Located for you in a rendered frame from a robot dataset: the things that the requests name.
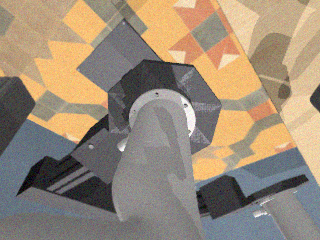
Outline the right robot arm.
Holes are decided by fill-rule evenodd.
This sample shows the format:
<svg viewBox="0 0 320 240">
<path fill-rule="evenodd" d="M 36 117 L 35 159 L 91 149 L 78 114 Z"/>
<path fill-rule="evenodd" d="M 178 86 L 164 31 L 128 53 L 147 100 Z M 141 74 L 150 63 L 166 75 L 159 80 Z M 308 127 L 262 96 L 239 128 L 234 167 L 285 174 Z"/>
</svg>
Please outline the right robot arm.
<svg viewBox="0 0 320 240">
<path fill-rule="evenodd" d="M 320 240 L 320 230 L 299 202 L 296 187 L 278 192 L 258 202 L 254 217 L 271 215 L 285 240 Z"/>
</svg>

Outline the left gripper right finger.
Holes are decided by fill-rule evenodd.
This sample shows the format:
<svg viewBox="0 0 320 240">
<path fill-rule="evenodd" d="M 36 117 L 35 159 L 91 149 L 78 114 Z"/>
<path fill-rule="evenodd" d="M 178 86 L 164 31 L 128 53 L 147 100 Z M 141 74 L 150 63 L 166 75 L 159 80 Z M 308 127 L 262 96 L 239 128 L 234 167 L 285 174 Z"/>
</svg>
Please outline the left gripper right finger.
<svg viewBox="0 0 320 240">
<path fill-rule="evenodd" d="M 317 109 L 320 113 L 320 84 L 315 89 L 313 94 L 310 96 L 310 103 Z"/>
</svg>

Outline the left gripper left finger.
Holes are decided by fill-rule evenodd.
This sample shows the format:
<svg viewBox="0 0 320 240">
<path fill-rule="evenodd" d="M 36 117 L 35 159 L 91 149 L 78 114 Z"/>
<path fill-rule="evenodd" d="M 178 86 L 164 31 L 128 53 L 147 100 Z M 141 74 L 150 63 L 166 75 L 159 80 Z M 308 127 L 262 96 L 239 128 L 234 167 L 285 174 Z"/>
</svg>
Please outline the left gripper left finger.
<svg viewBox="0 0 320 240">
<path fill-rule="evenodd" d="M 0 77 L 0 156 L 35 105 L 35 100 L 19 77 Z"/>
</svg>

